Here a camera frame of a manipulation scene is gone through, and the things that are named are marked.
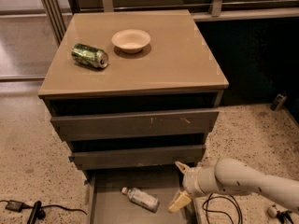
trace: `gray drawer front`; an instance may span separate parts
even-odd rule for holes
[[[206,146],[154,147],[100,152],[78,152],[72,160],[79,170],[142,167],[173,164],[175,161],[197,163],[205,153]]]
[[[208,109],[53,117],[51,123],[63,141],[79,141],[208,133],[218,113]]]

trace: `black connector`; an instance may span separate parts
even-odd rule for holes
[[[14,200],[9,200],[6,209],[12,212],[18,212],[20,213],[21,210],[26,206],[24,203],[14,201]]]

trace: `drawer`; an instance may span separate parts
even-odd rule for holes
[[[171,214],[167,208],[180,186],[181,175],[175,165],[97,170],[92,174],[88,224],[201,223],[194,203]],[[159,199],[156,213],[131,203],[121,194],[123,187],[139,188]]]
[[[218,111],[189,109],[110,115],[52,117],[51,123],[63,141],[115,139],[185,133],[208,133]]]
[[[71,160],[83,171],[172,164],[175,161],[197,163],[203,158],[205,150],[205,145],[198,145],[75,152]]]

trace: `wooden tabletop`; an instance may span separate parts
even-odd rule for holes
[[[151,41],[132,55],[111,38],[125,29],[149,33]],[[76,43],[103,49],[106,69],[76,65]],[[225,89],[228,81],[187,10],[75,14],[57,50],[39,97],[145,94]]]

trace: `white robotic arm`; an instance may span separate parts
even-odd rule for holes
[[[265,198],[299,214],[299,182],[279,176],[265,175],[241,161],[221,159],[215,166],[190,168],[176,162],[184,174],[184,191],[178,193],[169,205],[170,212],[176,212],[187,205],[192,198],[209,193],[223,195],[247,195],[258,193]]]

